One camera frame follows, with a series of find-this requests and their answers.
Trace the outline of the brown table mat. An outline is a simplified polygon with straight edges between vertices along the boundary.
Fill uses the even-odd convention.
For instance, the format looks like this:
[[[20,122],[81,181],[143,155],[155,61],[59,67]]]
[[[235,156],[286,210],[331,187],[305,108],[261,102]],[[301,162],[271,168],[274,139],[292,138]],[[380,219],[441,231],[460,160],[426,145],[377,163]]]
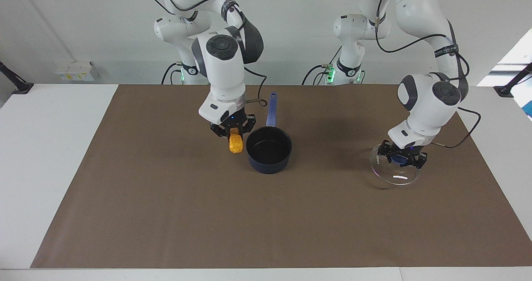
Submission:
[[[207,86],[122,85],[32,268],[532,266],[475,143],[428,147],[391,187],[370,151],[406,118],[394,85],[266,86],[293,141],[255,171],[195,109]]]

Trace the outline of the yellow toy corn cob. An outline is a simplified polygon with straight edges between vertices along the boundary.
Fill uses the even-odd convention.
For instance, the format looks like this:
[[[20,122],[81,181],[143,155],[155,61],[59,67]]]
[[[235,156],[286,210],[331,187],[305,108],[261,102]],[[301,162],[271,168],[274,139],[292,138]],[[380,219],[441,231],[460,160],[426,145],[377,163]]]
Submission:
[[[242,136],[238,133],[231,133],[229,135],[229,150],[232,153],[241,153],[243,151],[244,144]]]

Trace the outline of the glass lid with blue knob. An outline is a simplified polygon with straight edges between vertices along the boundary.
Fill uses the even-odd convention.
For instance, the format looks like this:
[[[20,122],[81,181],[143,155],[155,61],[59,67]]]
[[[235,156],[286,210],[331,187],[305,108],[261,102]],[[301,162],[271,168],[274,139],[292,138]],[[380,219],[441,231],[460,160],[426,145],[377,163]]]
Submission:
[[[410,185],[418,179],[420,169],[410,165],[401,167],[393,161],[389,162],[386,156],[378,154],[380,146],[375,146],[370,153],[370,167],[377,177],[395,186]]]

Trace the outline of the white wall outlet box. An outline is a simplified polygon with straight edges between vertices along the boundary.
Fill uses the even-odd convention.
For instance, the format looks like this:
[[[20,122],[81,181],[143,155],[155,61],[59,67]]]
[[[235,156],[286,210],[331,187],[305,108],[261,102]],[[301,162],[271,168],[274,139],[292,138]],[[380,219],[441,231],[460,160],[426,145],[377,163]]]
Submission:
[[[99,72],[90,61],[56,62],[55,74],[60,81],[95,82]]]

